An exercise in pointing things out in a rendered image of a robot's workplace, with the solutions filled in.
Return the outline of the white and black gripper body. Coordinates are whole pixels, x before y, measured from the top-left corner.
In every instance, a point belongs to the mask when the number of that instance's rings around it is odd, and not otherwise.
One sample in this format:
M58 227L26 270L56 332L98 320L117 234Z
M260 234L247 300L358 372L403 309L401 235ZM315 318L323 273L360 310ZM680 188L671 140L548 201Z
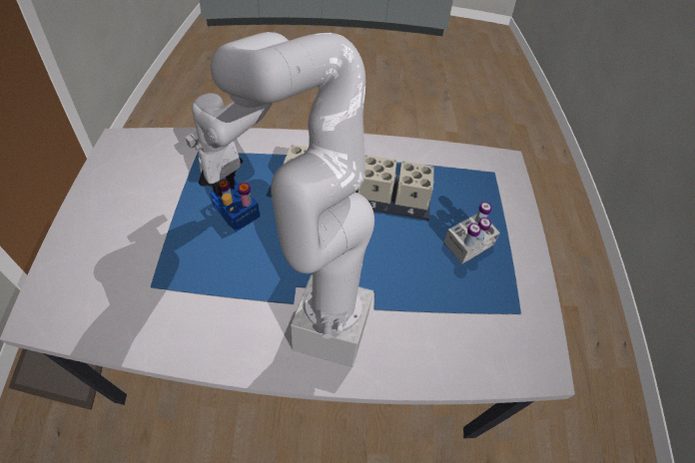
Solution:
M213 184L236 171L241 163L234 141L218 152L208 153L199 150L199 165L201 173L204 172L209 184Z

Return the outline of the blue bench mat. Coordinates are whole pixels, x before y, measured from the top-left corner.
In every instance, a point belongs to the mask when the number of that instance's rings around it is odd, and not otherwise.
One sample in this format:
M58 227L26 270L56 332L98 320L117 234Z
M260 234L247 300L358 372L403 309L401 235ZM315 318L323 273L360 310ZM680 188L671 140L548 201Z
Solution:
M279 240L271 184L287 155L238 153L234 178L248 183L260 217L239 231L216 210L199 184L197 153L186 180L151 288L295 302L304 274L287 262ZM374 213L358 287L372 289L374 310L521 314L510 242L495 173L433 166L429 220ZM461 263L444 243L448 229L477 215L499 230L494 245Z

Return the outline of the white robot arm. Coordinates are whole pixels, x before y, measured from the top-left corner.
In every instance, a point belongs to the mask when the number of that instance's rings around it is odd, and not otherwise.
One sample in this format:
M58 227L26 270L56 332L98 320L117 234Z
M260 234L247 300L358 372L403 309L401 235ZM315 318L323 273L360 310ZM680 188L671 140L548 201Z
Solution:
M309 115L309 147L276 170L271 193L287 262L313 273L307 317L323 329L323 338L336 329L343 333L361 314L357 290L374 228L370 203L356 193L364 180L365 70L359 52L335 33L289 41L266 32L221 46L211 73L235 102L224 108L217 94L194 101L197 131L186 137L187 145L208 153L258 123L274 102L319 87Z

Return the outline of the white tube rack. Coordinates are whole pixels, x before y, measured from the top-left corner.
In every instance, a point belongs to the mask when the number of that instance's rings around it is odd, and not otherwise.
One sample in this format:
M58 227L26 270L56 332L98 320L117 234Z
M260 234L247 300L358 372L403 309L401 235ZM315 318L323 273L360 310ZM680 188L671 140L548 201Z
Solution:
M476 240L473 246L466 246L463 241L465 239L468 226L472 223L476 223L475 218L477 215L463 221L462 223L448 229L444 243L452 251L452 253L457 257L461 263L465 263L473 257L477 256L481 252L490 248L494 245L499 231L491 224L490 229L487 231L486 236L483 240ZM469 223L468 225L465 225ZM454 232L455 229L459 228ZM486 242L487 241L487 242ZM479 246L480 245L480 246ZM476 248L477 247L477 248ZM470 251L470 252L469 252Z

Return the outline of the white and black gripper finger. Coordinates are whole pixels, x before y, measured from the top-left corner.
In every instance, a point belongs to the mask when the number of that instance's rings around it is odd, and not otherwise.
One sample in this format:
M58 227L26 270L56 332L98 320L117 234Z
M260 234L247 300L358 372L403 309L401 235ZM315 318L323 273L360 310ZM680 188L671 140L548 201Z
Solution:
M210 185L210 184L206 181L206 178L205 178L205 176L204 176L204 172L203 172L203 171L202 171L201 176L200 176L200 179L199 179L199 184L200 184L201 187L202 187L202 186L210 186L210 187L213 187L214 193L215 193L215 194L218 194L220 197L222 196L222 190L221 190L220 185L218 185L218 182L216 182L216 183Z
M240 157L239 157L239 158L240 158ZM240 162L241 162L241 163L243 162L243 160L242 160L241 158L240 158ZM234 186L234 183L235 183L235 180L234 180L235 172L236 172L236 171L234 171L233 173L231 173L231 174L229 174L228 176L226 176L226 180L228 180L228 181L230 182L230 186L231 186L232 190L235 188L235 186Z

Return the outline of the blue tube rack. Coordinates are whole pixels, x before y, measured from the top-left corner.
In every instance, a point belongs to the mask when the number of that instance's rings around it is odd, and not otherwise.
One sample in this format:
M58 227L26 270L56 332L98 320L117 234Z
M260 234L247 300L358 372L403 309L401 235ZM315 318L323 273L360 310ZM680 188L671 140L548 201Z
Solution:
M249 205L248 207L244 207L242 205L241 197L238 192L238 186L239 183L235 180L235 188L233 190L231 189L233 202L228 206L225 206L223 204L222 198L220 198L218 194L215 194L214 191L210 192L214 207L228 222L228 224L234 229L235 232L239 231L240 229L242 229L243 227L247 226L248 224L260 217L259 204L252 196L251 205ZM232 207L234 208L230 212L230 209Z

